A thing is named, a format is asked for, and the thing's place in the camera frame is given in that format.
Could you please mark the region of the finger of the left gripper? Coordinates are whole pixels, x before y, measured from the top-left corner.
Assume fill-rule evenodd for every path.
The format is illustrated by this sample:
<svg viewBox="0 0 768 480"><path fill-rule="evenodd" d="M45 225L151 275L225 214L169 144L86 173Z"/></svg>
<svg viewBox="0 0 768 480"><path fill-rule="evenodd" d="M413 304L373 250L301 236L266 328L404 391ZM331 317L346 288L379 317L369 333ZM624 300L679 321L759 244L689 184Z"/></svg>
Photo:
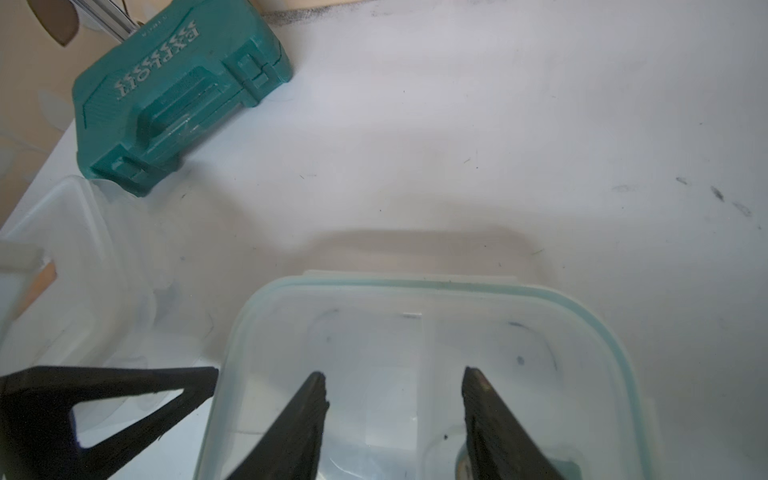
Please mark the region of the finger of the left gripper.
<svg viewBox="0 0 768 480"><path fill-rule="evenodd" d="M115 369L37 366L1 379L1 474L6 479L107 479L214 394L215 367ZM91 447L76 405L178 391L152 414Z"/></svg>

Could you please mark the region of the clear lunch box teal seal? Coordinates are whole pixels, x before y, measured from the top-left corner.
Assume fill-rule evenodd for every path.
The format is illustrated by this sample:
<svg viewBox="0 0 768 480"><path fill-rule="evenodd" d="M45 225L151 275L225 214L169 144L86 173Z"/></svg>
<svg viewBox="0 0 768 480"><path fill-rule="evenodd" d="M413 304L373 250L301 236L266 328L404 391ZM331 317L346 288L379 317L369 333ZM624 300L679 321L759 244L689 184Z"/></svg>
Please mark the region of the clear lunch box teal seal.
<svg viewBox="0 0 768 480"><path fill-rule="evenodd" d="M468 367L565 477L661 477L631 362L581 303L490 277L327 272L274 281L240 310L195 475L227 477L317 371L320 478L455 479Z"/></svg>

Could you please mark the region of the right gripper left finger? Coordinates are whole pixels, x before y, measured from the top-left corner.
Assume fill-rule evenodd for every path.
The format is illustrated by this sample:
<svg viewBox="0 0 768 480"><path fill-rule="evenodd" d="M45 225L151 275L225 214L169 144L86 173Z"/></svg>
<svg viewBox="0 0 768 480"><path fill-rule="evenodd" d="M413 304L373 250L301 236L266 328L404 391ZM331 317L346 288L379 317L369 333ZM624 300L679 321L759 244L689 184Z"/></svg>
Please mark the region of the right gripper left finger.
<svg viewBox="0 0 768 480"><path fill-rule="evenodd" d="M326 377L311 373L231 479L314 479L329 410Z"/></svg>

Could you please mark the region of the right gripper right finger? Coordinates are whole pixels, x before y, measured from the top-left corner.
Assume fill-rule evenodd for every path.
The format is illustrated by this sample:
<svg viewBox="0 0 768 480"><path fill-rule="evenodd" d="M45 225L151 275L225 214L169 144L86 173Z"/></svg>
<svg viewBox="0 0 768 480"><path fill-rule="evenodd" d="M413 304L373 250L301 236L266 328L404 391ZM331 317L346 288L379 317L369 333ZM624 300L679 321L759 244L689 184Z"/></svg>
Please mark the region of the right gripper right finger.
<svg viewBox="0 0 768 480"><path fill-rule="evenodd" d="M461 394L474 479L560 479L483 372L467 367Z"/></svg>

